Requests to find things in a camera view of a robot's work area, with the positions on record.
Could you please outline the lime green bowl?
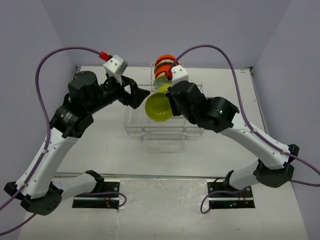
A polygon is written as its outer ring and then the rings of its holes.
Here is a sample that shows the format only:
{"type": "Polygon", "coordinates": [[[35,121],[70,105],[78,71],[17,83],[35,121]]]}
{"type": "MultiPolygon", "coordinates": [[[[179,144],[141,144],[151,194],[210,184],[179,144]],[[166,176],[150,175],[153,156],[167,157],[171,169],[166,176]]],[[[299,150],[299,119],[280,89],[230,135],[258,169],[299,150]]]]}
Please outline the lime green bowl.
{"type": "Polygon", "coordinates": [[[159,87],[146,100],[144,110],[147,116],[155,122],[165,122],[173,117],[169,99],[166,97],[171,83],[159,87]]]}

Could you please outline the yellow sun patterned bowl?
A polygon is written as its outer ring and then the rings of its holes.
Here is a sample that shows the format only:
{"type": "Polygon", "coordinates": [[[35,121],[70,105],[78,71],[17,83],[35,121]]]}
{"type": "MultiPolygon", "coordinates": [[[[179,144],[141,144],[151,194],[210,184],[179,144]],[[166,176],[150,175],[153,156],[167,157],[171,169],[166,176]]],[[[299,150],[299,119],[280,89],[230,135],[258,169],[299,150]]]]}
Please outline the yellow sun patterned bowl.
{"type": "Polygon", "coordinates": [[[153,86],[158,89],[165,84],[172,84],[172,80],[168,79],[166,75],[159,75],[154,81],[153,86]]]}

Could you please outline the orange bowl front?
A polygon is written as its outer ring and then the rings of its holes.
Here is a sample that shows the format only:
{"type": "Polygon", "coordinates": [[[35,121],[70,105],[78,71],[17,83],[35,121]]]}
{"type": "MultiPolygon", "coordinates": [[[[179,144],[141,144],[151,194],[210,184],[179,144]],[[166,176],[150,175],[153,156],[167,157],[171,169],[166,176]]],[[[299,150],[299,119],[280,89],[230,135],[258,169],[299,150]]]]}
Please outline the orange bowl front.
{"type": "Polygon", "coordinates": [[[163,64],[159,65],[154,69],[155,78],[158,78],[159,76],[163,76],[166,74],[166,72],[169,71],[169,68],[171,67],[171,64],[163,64]]]}

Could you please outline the orange bowl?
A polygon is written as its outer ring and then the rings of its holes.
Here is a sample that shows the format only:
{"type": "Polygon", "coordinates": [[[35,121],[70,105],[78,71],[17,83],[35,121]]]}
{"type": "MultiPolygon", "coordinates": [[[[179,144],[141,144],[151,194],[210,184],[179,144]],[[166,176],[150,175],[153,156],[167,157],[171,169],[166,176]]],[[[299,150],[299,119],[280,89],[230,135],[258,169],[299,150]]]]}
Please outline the orange bowl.
{"type": "Polygon", "coordinates": [[[163,64],[159,65],[154,69],[155,78],[158,78],[159,76],[163,76],[166,74],[166,72],[169,71],[169,68],[171,67],[171,64],[163,64]]]}
{"type": "Polygon", "coordinates": [[[164,60],[170,60],[170,61],[174,61],[176,59],[175,56],[171,55],[171,54],[164,54],[164,55],[161,55],[155,62],[156,65],[158,65],[161,61],[164,61],[164,60]]]}

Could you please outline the floral patterned bowl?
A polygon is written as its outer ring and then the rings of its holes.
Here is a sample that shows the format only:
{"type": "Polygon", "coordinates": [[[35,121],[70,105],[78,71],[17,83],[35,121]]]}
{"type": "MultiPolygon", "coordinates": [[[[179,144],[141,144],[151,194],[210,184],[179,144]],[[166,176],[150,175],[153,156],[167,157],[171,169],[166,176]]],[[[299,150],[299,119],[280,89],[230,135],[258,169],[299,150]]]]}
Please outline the floral patterned bowl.
{"type": "Polygon", "coordinates": [[[171,65],[175,61],[174,58],[165,57],[165,58],[158,58],[155,62],[155,68],[160,68],[164,65],[171,65]]]}

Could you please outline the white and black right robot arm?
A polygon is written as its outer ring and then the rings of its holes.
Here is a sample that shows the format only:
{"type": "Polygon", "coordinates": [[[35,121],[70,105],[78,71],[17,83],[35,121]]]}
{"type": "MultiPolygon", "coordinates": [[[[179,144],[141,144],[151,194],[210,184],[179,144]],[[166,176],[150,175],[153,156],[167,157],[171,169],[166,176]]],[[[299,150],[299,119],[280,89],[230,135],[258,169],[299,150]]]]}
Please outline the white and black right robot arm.
{"type": "Polygon", "coordinates": [[[299,148],[277,142],[262,130],[249,127],[229,100],[205,97],[195,83],[186,80],[169,87],[165,96],[175,116],[184,116],[191,124],[228,137],[257,157],[253,164],[228,172],[222,184],[227,196],[233,197],[255,184],[278,188],[292,180],[293,158],[281,151],[297,154],[299,148]]]}

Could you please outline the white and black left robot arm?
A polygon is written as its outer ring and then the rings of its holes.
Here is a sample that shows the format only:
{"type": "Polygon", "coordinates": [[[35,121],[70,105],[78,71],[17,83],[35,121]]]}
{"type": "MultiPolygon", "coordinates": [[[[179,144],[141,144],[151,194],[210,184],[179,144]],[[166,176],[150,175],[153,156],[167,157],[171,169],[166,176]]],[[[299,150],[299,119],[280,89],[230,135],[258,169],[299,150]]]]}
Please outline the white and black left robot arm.
{"type": "Polygon", "coordinates": [[[92,71],[76,73],[68,91],[49,122],[50,136],[45,138],[31,165],[20,179],[4,187],[29,213],[46,216],[68,198],[101,195],[104,178],[93,170],[61,182],[53,181],[53,176],[69,150],[94,122],[94,113],[115,101],[137,109],[150,95],[149,90],[139,88],[130,77],[121,76],[117,81],[108,76],[100,84],[92,71]]]}

